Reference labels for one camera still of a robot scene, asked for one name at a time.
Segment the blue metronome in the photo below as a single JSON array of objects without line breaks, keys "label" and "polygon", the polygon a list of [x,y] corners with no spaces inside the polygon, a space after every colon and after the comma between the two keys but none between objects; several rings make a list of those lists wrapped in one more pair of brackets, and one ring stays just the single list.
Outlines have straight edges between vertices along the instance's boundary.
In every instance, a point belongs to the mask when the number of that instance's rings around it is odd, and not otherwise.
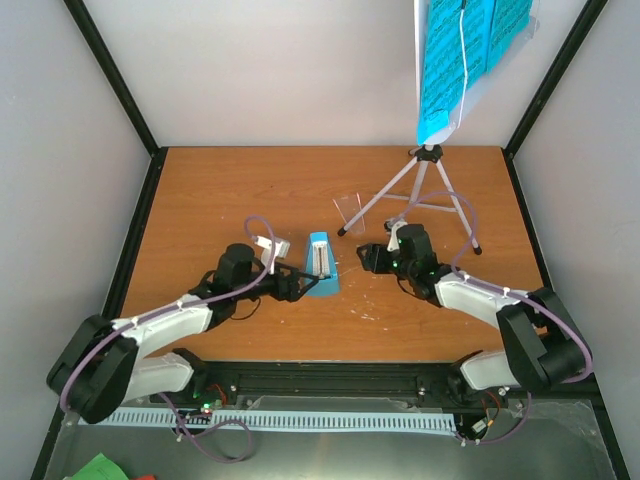
[{"label": "blue metronome", "polygon": [[307,294],[328,297],[340,292],[335,256],[327,232],[312,232],[306,248],[305,272],[317,278]]}]

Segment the clear plastic metronome cover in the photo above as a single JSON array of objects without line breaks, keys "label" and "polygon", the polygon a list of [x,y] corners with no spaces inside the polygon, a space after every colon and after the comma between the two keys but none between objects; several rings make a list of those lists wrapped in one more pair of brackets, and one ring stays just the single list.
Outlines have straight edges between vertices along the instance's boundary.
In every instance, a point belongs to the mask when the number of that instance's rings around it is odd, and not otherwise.
[{"label": "clear plastic metronome cover", "polygon": [[[362,208],[361,197],[358,193],[342,195],[333,199],[333,203],[337,208],[343,224],[349,223]],[[347,233],[352,235],[362,235],[366,231],[364,218],[359,218],[348,230]]]}]

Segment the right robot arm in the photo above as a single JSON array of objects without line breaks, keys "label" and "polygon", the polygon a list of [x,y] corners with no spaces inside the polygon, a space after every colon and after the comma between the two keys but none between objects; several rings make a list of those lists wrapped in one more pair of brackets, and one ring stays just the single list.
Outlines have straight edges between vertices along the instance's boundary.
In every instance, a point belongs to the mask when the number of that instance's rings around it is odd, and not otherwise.
[{"label": "right robot arm", "polygon": [[364,270],[407,282],[417,299],[499,331],[501,351],[473,353],[458,363],[459,376],[471,390],[520,387],[538,393],[593,372],[590,348],[550,288],[527,292],[499,287],[442,263],[420,224],[402,222],[386,245],[362,245],[357,255]]}]

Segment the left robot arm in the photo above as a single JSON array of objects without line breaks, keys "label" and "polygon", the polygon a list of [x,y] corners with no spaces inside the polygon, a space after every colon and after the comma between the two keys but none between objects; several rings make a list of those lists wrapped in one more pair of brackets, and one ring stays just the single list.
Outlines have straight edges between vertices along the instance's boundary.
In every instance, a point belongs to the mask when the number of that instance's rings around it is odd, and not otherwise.
[{"label": "left robot arm", "polygon": [[281,262],[263,264],[241,243],[228,246],[216,269],[178,300],[130,318],[86,318],[51,367],[46,383],[64,411],[96,424],[129,401],[176,393],[186,402],[207,394],[207,365],[185,348],[157,356],[184,337],[208,332],[233,317],[243,300],[269,296],[296,302],[317,276]]}]

